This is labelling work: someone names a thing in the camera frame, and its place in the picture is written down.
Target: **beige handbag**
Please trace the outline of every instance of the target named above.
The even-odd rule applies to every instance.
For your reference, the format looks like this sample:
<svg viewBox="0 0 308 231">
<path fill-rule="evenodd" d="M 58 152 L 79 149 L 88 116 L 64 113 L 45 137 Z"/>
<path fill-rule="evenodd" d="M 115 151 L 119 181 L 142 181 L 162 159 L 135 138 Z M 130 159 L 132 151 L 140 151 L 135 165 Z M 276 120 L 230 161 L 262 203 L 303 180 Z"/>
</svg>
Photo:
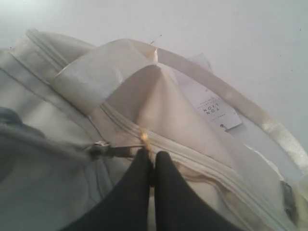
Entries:
<svg viewBox="0 0 308 231">
<path fill-rule="evenodd" d="M 288 176 L 282 176 L 273 163 L 202 118 L 166 66 L 206 86 L 259 126 L 298 166 L 303 174 L 301 180 L 286 182 Z M 209 70 L 181 56 L 129 39 L 95 48 L 66 36 L 29 30 L 11 50 L 0 52 L 0 76 L 0 106 L 14 109 L 50 140 L 77 145 L 103 141 L 114 147 L 140 146 L 143 129 L 153 153 L 169 152 L 195 192 L 233 224 L 250 231 L 308 229 L 308 156 L 302 146 L 255 103 Z M 42 160 L 50 169 L 57 162 Z M 63 174 L 75 179 L 74 184 L 66 182 L 60 189 L 62 194 L 68 192 L 63 206 L 45 206 L 44 212 L 41 201 L 31 198 L 31 203 L 38 205 L 34 206 L 37 211 L 18 205 L 12 211 L 23 210 L 19 215 L 27 211 L 21 224 L 38 230 L 41 226 L 33 227 L 28 222 L 31 217 L 39 213 L 44 219 L 60 213 L 62 217 L 48 226 L 48 230 L 59 229 L 103 199 L 96 189 L 108 193 L 112 184 L 106 186 L 106 182 L 117 182 L 128 165 L 129 160 L 119 158 L 85 162 L 89 174 L 80 170 L 80 175 L 74 176 L 63 167 Z M 6 179 L 9 183 L 0 184 L 0 211 L 2 204 L 12 201 L 27 203 L 23 190 L 28 183 L 43 180 L 53 182 L 54 187 L 64 185 L 61 174 L 34 174 L 24 179 L 24 187 L 12 183 L 14 177 L 37 167 L 17 166 Z M 10 187 L 15 194 L 8 197 L 3 187 Z M 50 192 L 39 183 L 36 188 L 41 196 Z M 19 227 L 10 222 L 10 214 L 4 217 L 0 216 L 0 222 L 8 227 L 6 230 Z"/>
</svg>

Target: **white wall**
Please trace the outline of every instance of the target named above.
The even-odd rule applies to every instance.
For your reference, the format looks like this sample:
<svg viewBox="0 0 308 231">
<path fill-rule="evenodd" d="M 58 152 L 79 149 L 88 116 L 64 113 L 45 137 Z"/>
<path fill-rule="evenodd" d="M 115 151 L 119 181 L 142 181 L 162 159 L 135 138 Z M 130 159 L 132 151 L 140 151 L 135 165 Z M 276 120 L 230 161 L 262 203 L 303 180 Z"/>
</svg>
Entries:
<svg viewBox="0 0 308 231">
<path fill-rule="evenodd" d="M 0 0 L 0 47 L 32 27 L 94 45 L 132 38 L 187 57 L 203 52 L 216 75 L 308 150 L 307 0 Z M 293 171 L 249 121 L 231 133 Z"/>
</svg>

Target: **bag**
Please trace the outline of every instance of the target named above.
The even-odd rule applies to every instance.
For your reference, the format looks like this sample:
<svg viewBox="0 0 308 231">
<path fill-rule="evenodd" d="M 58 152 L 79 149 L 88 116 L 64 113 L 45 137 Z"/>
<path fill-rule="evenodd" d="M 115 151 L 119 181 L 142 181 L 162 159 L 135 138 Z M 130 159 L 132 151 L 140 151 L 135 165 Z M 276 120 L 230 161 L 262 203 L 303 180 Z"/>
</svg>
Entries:
<svg viewBox="0 0 308 231">
<path fill-rule="evenodd" d="M 206 86 L 258 125 L 297 165 L 299 182 L 287 180 L 260 153 L 202 118 L 166 66 Z M 48 139 L 134 147 L 143 145 L 143 129 L 152 152 L 169 152 L 195 192 L 239 228 L 308 230 L 306 152 L 281 123 L 201 66 L 134 40 L 95 48 L 29 30 L 11 50 L 0 52 L 0 75 L 0 106 L 15 110 Z M 18 164 L 0 184 L 5 230 L 60 229 L 103 199 L 130 163 L 116 157 L 78 165 L 59 156 L 26 160 L 16 157 Z"/>
</svg>

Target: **price tag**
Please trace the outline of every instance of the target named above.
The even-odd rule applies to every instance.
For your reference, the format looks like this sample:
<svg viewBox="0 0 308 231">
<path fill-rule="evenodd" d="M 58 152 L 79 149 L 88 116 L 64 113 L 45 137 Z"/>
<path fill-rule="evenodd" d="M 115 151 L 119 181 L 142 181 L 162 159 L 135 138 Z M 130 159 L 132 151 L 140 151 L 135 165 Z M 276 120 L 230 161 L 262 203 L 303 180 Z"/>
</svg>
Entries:
<svg viewBox="0 0 308 231">
<path fill-rule="evenodd" d="M 211 71 L 203 54 L 195 55 L 190 60 Z M 208 88 L 178 71 L 175 71 L 175 76 L 185 96 L 202 116 L 225 130 L 242 123 L 235 109 Z"/>
</svg>

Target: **paper tag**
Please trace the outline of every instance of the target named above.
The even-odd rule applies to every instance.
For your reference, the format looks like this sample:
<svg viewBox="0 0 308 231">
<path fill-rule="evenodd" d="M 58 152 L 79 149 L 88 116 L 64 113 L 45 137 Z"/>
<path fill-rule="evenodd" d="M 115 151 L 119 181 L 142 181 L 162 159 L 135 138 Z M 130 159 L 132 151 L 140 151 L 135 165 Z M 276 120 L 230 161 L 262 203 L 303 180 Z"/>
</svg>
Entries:
<svg viewBox="0 0 308 231">
<path fill-rule="evenodd" d="M 212 72 L 203 54 L 195 55 L 189 60 Z M 175 71 L 175 76 L 185 96 L 202 116 L 209 117 L 210 121 L 225 130 L 242 123 L 235 109 L 208 88 L 181 72 Z"/>
</svg>

